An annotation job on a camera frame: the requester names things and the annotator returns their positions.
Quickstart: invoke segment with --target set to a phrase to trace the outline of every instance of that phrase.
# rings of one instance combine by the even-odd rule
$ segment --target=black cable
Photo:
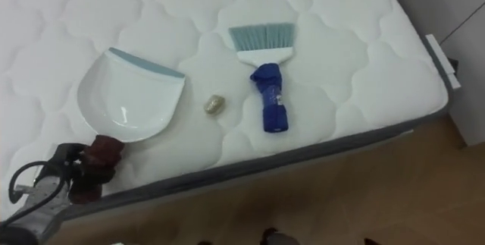
[[[55,170],[56,172],[59,173],[60,181],[59,181],[58,186],[55,188],[54,192],[52,192],[49,196],[47,196],[45,199],[41,200],[36,205],[34,205],[34,206],[32,206],[32,207],[30,207],[28,209],[25,209],[22,212],[18,212],[17,214],[12,215],[10,218],[8,218],[7,220],[3,221],[0,224],[0,229],[3,230],[5,227],[7,227],[12,222],[14,222],[14,221],[16,221],[16,220],[18,220],[20,218],[23,218],[24,216],[29,215],[31,212],[33,212],[33,211],[39,209],[40,207],[44,206],[45,204],[47,204],[48,202],[50,202],[51,200],[53,200],[62,191],[62,187],[65,185],[65,182],[66,182],[66,176],[65,176],[65,173],[62,170],[62,168],[59,167],[58,165],[55,165],[55,164],[51,163],[51,162],[38,161],[38,162],[28,163],[28,164],[22,166],[21,168],[19,168],[14,173],[14,175],[12,176],[12,179],[10,179],[10,184],[8,185],[8,196],[9,197],[12,197],[14,195],[14,192],[15,192],[15,190],[14,190],[14,188],[15,188],[15,182],[17,181],[17,179],[20,176],[20,174],[22,174],[24,171],[26,171],[29,168],[36,167],[36,166],[41,166],[41,165],[50,167],[51,169],[53,169],[53,170]]]

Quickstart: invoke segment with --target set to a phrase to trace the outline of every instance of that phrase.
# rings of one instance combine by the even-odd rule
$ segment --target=quilted mattress cover
[[[229,27],[296,24],[281,65],[289,130],[265,133],[254,68]],[[109,47],[187,75],[168,128],[133,143],[92,209],[363,146],[445,109],[447,85],[397,0],[0,0],[2,217],[11,175],[57,144],[91,143],[77,86]],[[209,96],[226,97],[209,117]],[[31,184],[35,172],[21,182]]]

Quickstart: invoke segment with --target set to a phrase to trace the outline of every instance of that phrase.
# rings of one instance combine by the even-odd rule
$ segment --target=light blue bristles
[[[295,24],[262,24],[229,29],[238,52],[293,46]]]

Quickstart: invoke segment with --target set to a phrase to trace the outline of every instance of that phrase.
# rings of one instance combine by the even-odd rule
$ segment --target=wooden floor
[[[66,227],[55,244],[485,244],[485,146],[460,150],[448,118],[365,152],[154,208]]]

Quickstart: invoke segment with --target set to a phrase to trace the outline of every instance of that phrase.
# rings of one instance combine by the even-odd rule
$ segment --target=brush
[[[286,108],[281,100],[279,64],[293,56],[295,25],[260,24],[229,29],[238,59],[257,67],[250,79],[263,96],[263,128],[269,133],[288,130]]]

